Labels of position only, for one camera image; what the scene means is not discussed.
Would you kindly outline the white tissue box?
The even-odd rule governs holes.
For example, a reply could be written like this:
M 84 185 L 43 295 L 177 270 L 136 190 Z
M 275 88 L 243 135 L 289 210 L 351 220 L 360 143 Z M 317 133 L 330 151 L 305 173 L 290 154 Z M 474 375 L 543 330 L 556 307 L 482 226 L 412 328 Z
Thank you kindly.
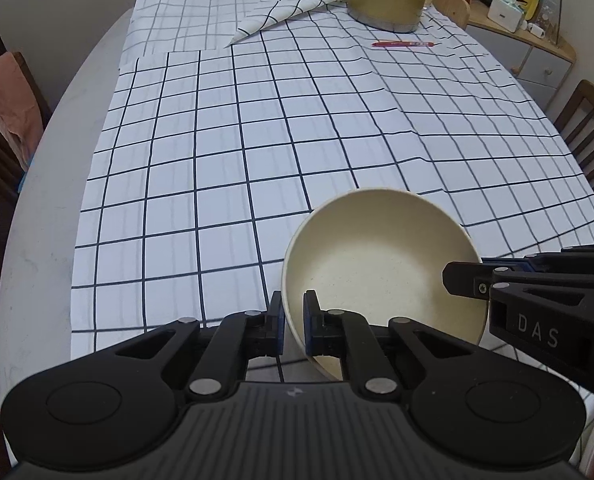
M 491 0 L 487 18 L 508 32 L 516 32 L 524 20 L 524 11 L 515 0 Z

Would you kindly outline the wooden chair with pink cloth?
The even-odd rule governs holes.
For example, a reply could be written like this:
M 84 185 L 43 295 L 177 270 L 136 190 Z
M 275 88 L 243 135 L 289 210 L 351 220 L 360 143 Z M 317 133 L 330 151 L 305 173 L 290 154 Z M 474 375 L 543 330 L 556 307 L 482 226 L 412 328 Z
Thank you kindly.
M 0 195 L 16 203 L 52 111 L 19 52 L 0 56 Z

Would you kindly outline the cream plastic bowl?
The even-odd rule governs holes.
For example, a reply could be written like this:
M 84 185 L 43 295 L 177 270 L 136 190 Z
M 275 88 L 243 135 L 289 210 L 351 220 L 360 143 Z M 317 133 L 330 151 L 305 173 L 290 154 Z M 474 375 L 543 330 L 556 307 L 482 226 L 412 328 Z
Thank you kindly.
M 425 198 L 391 188 L 363 188 L 322 204 L 288 245 L 281 293 L 298 347 L 306 345 L 303 295 L 323 310 L 362 314 L 385 326 L 405 316 L 471 344 L 482 340 L 485 301 L 452 296 L 442 271 L 480 256 L 457 221 Z

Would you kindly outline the pink cloth on chair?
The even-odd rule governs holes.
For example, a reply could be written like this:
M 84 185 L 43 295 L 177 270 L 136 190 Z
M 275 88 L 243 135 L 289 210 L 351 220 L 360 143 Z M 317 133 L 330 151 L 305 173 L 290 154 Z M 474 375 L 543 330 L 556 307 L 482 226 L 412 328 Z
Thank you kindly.
M 12 52 L 0 55 L 0 133 L 27 171 L 44 125 L 39 101 L 22 70 L 23 60 Z

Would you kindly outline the white grey drawer cabinet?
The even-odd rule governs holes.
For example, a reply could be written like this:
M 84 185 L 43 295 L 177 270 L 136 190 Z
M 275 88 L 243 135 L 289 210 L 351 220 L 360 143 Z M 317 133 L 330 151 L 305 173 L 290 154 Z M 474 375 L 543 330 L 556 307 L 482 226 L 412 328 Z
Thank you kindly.
M 487 6 L 478 0 L 433 0 L 433 4 L 484 46 L 541 110 L 548 109 L 576 61 L 574 49 L 564 39 L 554 46 L 527 30 L 508 32 L 489 20 Z

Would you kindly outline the red pen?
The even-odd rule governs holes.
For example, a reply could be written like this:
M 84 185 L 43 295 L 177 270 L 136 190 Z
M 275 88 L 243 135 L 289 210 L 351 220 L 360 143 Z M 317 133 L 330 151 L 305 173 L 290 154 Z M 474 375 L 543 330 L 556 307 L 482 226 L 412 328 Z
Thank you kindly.
M 373 48 L 431 48 L 435 47 L 434 41 L 414 41 L 414 40 L 398 40 L 398 41 L 375 41 L 372 44 Z

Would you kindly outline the white grid tablecloth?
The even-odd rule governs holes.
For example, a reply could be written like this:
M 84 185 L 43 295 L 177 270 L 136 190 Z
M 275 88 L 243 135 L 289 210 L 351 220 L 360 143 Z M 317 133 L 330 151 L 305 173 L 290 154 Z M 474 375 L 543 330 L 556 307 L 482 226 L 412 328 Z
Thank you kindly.
M 343 0 L 136 0 L 84 188 L 73 358 L 262 308 L 309 212 L 401 188 L 485 257 L 594 244 L 594 193 L 491 53 L 426 11 L 398 40 Z

